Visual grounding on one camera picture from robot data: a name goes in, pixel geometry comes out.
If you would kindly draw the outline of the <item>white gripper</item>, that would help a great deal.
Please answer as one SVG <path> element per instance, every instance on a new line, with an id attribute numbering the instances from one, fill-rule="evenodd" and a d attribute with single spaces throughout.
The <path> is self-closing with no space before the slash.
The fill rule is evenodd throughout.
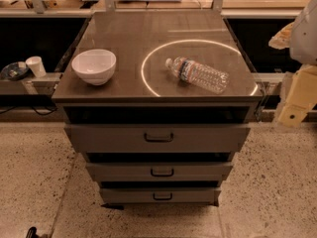
<path id="1" fill-rule="evenodd" d="M 289 47 L 293 22 L 279 30 L 268 42 L 271 48 L 283 50 Z M 304 64 L 292 77 L 285 103 L 276 109 L 276 122 L 296 128 L 317 104 L 317 65 Z"/>

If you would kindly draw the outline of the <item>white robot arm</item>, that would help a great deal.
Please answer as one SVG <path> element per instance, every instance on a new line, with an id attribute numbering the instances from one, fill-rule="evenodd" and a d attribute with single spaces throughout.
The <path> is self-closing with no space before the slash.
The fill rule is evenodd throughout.
<path id="1" fill-rule="evenodd" d="M 277 50 L 289 48 L 290 57 L 301 63 L 277 115 L 278 123 L 297 127 L 317 104 L 317 0 L 310 0 L 268 45 Z"/>

